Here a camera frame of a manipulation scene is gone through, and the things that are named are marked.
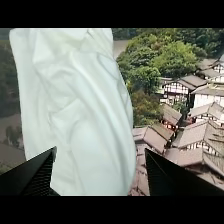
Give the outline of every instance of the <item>crumpled white cloth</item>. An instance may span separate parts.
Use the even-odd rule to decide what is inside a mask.
[[[10,32],[27,160],[57,146],[62,196],[127,195],[135,175],[132,105],[108,28]]]

